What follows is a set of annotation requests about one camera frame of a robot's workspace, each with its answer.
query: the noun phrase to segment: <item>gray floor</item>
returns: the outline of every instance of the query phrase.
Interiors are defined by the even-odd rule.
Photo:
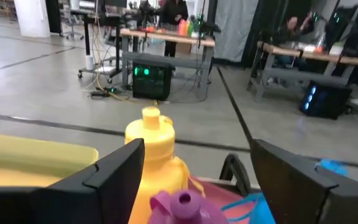
[[[77,79],[78,69],[85,66],[84,48],[83,40],[21,37],[15,22],[0,18],[0,114],[124,131],[127,124],[140,118],[145,105],[111,98],[91,100],[84,90],[92,82],[91,75],[85,74],[81,81]],[[114,47],[109,49],[111,54],[114,51]],[[194,73],[179,72],[186,73],[186,77]],[[307,118],[298,112],[296,96],[276,92],[267,93],[257,104],[253,101],[254,92],[246,91],[248,71],[222,68],[222,72],[255,138],[301,155],[358,163],[358,116],[345,116],[337,121]],[[160,105],[162,113],[173,120],[179,139],[248,148],[215,68],[211,76],[208,99],[201,103],[195,103],[190,91],[192,81],[182,87],[184,81],[175,80],[172,89],[180,90],[168,99],[172,103]],[[92,146],[102,156],[124,142],[120,136],[1,120],[0,133]],[[230,151],[177,144],[175,153],[194,175],[217,178]],[[238,154],[251,181],[257,183],[248,153]],[[349,167],[349,171],[358,180],[358,168]]]

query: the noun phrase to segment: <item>wooden table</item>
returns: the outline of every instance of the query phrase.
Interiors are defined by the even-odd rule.
[[[354,66],[358,66],[358,58],[355,57],[340,57],[338,55],[329,55],[325,53],[303,52],[295,49],[285,49],[274,45],[266,44],[263,42],[257,43],[258,49],[255,54],[254,63],[252,65],[252,74],[258,73],[257,68],[262,58],[263,53],[267,53],[267,61],[265,68],[255,78],[250,78],[247,90],[250,90],[253,85],[257,88],[255,101],[260,102],[264,91],[266,90],[267,80],[269,78],[277,77],[284,80],[303,80],[303,81],[316,81],[318,83],[326,83],[332,85],[347,85],[349,77],[353,71]],[[276,56],[286,55],[290,57],[302,57],[313,60],[322,60],[329,62],[323,74],[313,72],[301,72],[299,70],[288,68],[275,68],[272,67]],[[337,63],[346,64],[347,67],[341,77],[331,76]]]
[[[137,51],[137,47],[133,47],[132,52],[129,52],[129,37],[134,37],[134,46],[137,45],[139,38],[155,38],[160,40],[167,40],[171,42],[186,43],[186,44],[198,44],[199,40],[191,37],[182,37],[173,34],[164,33],[146,33],[138,30],[121,29],[120,35],[122,36],[122,84],[128,86],[129,75],[129,61],[137,59],[147,59],[156,62],[169,63],[175,67],[195,68],[201,72],[201,75],[197,73],[198,80],[198,98],[204,100],[207,94],[208,75],[211,65],[211,59],[213,56],[213,49],[215,47],[215,41],[207,37],[205,40],[200,40],[200,45],[203,46],[203,55],[198,59],[183,59],[175,57],[164,57],[161,55],[152,55]]]

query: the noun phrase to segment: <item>white pillar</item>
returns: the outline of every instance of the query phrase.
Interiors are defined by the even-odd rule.
[[[50,37],[45,0],[14,0],[20,32],[24,37]]]

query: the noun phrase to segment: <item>yellow tray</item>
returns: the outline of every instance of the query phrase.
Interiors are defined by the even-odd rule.
[[[92,147],[0,135],[0,186],[47,187],[97,160]]]

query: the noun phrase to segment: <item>person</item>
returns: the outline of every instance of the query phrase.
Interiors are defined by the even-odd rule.
[[[179,25],[179,22],[189,17],[187,12],[187,5],[184,0],[166,0],[162,7],[161,23],[170,25]],[[177,43],[165,41],[164,56],[174,57],[176,52]]]
[[[298,25],[298,18],[295,16],[291,17],[287,20],[287,24],[279,28],[278,32],[273,36],[273,44],[280,45],[288,41],[299,41],[302,35],[313,32],[314,24],[312,17],[313,13],[309,12],[299,29],[296,28]],[[280,55],[277,57],[277,62],[280,65],[291,65],[293,61],[294,58],[291,56]],[[298,66],[300,70],[307,70],[307,63],[303,59],[295,60],[294,65]]]

